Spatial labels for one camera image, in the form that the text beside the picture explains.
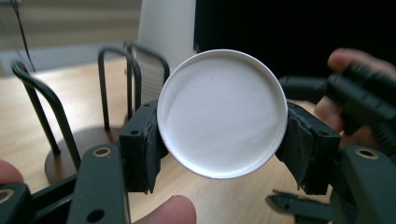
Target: human finger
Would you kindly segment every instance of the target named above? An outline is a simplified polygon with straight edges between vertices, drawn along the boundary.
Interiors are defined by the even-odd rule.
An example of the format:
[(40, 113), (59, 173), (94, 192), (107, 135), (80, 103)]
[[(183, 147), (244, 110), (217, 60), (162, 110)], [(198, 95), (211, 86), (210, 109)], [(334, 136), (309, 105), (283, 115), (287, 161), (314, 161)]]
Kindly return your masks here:
[(21, 172), (11, 163), (0, 160), (0, 185), (17, 182), (23, 182)]
[(393, 64), (358, 49), (336, 49), (332, 52), (327, 62), (332, 70), (340, 73), (352, 63), (366, 66), (374, 72), (383, 73), (396, 79), (396, 68)]
[(373, 138), (372, 129), (367, 125), (362, 126), (352, 135), (343, 134), (340, 141), (340, 148), (347, 148), (352, 145), (361, 145), (380, 149), (380, 146)]
[(323, 97), (314, 108), (317, 117), (339, 133), (344, 128), (343, 121), (340, 119), (342, 111), (342, 108), (327, 96)]
[(134, 224), (195, 224), (196, 220), (196, 211), (191, 200), (176, 195)]

